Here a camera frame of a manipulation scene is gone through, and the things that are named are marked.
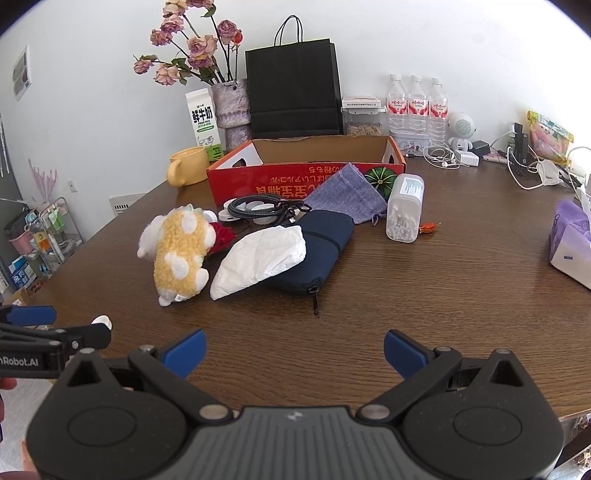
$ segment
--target black cable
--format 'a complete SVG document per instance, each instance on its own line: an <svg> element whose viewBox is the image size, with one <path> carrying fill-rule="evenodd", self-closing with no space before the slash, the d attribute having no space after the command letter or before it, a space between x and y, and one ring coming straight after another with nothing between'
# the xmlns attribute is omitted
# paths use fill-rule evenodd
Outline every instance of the black cable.
<svg viewBox="0 0 591 480"><path fill-rule="evenodd" d="M264 210L240 210L239 205L250 202L263 202L270 203L273 205L272 208L266 208ZM301 212L309 212L312 208L305 204L302 200L287 200L282 199L278 195L271 193L262 195L247 195L245 197L239 197L228 205L228 214L235 218L243 218L246 220L253 220L255 218L264 217L277 217L271 225L280 225L285 220L296 216L296 210Z"/></svg>

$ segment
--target wood grain surface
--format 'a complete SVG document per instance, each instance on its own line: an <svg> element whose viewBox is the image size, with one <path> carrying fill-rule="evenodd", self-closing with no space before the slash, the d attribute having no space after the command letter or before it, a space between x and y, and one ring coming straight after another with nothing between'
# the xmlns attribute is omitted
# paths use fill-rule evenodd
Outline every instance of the wood grain surface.
<svg viewBox="0 0 591 480"><path fill-rule="evenodd" d="M136 257L143 228L192 203L214 208L207 182L163 183L104 227L36 295L60 326L100 314L113 321L106 356L163 345L198 326L208 338L190 381L241 405L350 404L400 381L382 341L397 328L466 356L512 349L560 416L591 408L591 293L548 261L554 208L564 187L521 190L505 166L441 170L411 159L426 185L422 222L441 222L413 244L389 240L385 221L355 227L326 285L320 316L308 296L255 286L218 301L209 286L162 308L152 265ZM213 278L223 254L205 265Z"/></svg>

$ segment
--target snack package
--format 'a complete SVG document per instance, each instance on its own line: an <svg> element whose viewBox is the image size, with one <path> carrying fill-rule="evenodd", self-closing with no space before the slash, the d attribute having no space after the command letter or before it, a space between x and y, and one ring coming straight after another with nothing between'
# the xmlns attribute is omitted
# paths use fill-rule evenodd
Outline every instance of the snack package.
<svg viewBox="0 0 591 480"><path fill-rule="evenodd" d="M566 166L566 152L574 142L572 133L532 110L527 112L530 124L530 146L540 158Z"/></svg>
<svg viewBox="0 0 591 480"><path fill-rule="evenodd" d="M219 160L223 157L222 142L209 90L204 88L189 92L186 97L197 145L205 147L210 162Z"/></svg>

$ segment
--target bottle on shelf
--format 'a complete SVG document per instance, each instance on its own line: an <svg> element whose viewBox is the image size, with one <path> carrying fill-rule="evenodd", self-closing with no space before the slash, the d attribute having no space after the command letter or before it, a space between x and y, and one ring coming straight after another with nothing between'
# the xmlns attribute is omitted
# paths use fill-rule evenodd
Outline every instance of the bottle on shelf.
<svg viewBox="0 0 591 480"><path fill-rule="evenodd" d="M431 79L428 124L431 140L440 142L447 140L447 94L443 90L443 82L438 78Z"/></svg>
<svg viewBox="0 0 591 480"><path fill-rule="evenodd" d="M408 90L408 127L414 132L425 132L429 108L427 95L423 90L423 78L420 75L412 75L411 81Z"/></svg>
<svg viewBox="0 0 591 480"><path fill-rule="evenodd" d="M408 94L402 86L402 76L390 75L390 87L386 93L388 102L388 123L391 132L406 128Z"/></svg>

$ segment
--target green pumpkin picture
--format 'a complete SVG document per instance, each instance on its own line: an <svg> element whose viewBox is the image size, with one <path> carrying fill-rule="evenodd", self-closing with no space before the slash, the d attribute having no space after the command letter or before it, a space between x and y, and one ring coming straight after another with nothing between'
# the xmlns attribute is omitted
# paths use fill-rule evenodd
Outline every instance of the green pumpkin picture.
<svg viewBox="0 0 591 480"><path fill-rule="evenodd" d="M389 168L375 167L366 172L365 179L384 197L384 200L388 201L396 176L394 171Z"/></svg>

